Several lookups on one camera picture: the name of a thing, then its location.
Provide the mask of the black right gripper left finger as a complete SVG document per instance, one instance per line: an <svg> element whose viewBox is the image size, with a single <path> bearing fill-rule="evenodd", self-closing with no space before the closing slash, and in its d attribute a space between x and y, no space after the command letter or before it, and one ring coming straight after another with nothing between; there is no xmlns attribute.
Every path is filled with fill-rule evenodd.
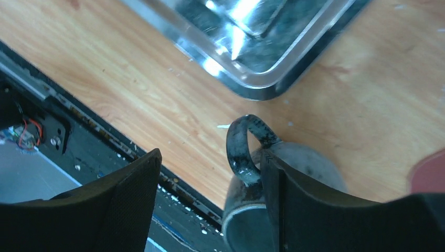
<svg viewBox="0 0 445 252"><path fill-rule="evenodd" d="M1 251L143 251L162 155L48 199L1 204Z"/></svg>

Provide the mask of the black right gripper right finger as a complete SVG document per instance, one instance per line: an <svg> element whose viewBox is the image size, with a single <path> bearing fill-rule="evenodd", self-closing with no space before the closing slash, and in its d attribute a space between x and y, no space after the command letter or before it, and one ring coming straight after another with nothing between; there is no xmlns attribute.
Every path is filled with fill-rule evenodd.
<svg viewBox="0 0 445 252"><path fill-rule="evenodd" d="M444 251L444 194L386 203L331 188L270 151L261 181L273 251Z"/></svg>

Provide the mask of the grey metal cup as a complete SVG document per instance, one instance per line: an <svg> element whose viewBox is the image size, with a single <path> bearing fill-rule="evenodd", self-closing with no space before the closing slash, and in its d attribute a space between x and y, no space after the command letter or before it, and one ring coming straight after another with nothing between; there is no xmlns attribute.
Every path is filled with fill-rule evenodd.
<svg viewBox="0 0 445 252"><path fill-rule="evenodd" d="M226 153L234 173L223 213L222 233L232 251L274 251L272 224L260 181L260 159L264 149L303 174L347 192L337 167L320 152L302 144L282 141L254 114L231 123Z"/></svg>

